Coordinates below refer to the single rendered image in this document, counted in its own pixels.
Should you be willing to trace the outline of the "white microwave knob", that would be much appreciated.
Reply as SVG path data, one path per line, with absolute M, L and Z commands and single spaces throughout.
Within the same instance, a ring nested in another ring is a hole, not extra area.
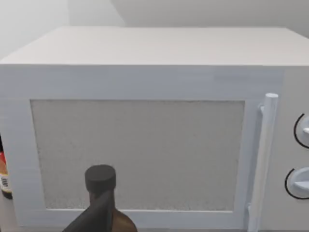
M 309 115 L 302 113 L 294 123 L 293 136 L 303 148 L 309 149 Z
M 309 201 L 309 167 L 292 168 L 285 177 L 284 189 L 294 199 Z

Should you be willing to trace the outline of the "pale microwave oven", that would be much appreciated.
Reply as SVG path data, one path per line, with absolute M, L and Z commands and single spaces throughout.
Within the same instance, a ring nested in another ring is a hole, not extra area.
M 309 232 L 309 201 L 284 189 L 292 168 L 309 167 L 309 149 L 293 136 L 297 118 L 309 115 L 309 39 L 283 28 L 63 27 L 0 64 L 282 67 L 259 229 Z M 264 99 L 254 123 L 245 226 L 236 230 L 248 228 Z M 31 100 L 46 208 L 81 213 L 85 170 L 109 164 L 125 213 L 234 211 L 245 107 L 241 100 Z

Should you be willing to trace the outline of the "pale microwave door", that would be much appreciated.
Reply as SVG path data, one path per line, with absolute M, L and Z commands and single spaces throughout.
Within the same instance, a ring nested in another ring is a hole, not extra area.
M 282 79 L 278 66 L 0 64 L 0 132 L 17 224 L 65 227 L 80 214 L 45 206 L 31 100 L 241 100 L 246 107 L 234 211 L 127 213 L 141 228 L 244 228 L 258 104 L 267 93 L 280 92 Z

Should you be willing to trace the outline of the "brown bottle with black cap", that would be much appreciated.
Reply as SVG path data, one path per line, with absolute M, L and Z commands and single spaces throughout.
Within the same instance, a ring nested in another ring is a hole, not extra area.
M 102 194 L 111 194 L 110 209 L 112 213 L 111 232 L 138 232 L 134 222 L 115 206 L 114 190 L 116 187 L 116 171 L 107 164 L 94 165 L 85 172 L 85 185 L 89 193 L 90 204 L 93 205 Z

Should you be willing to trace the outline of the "dark bottle with orange label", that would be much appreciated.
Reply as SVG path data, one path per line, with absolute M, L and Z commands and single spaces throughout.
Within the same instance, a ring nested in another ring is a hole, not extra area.
M 5 198 L 9 200 L 13 199 L 12 190 L 9 187 L 8 171 L 6 166 L 6 159 L 3 150 L 1 135 L 0 135 L 0 190 Z

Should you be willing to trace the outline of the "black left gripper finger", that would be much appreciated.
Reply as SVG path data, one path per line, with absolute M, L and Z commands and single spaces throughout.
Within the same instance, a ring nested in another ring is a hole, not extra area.
M 112 194 L 103 193 L 62 232 L 112 232 Z

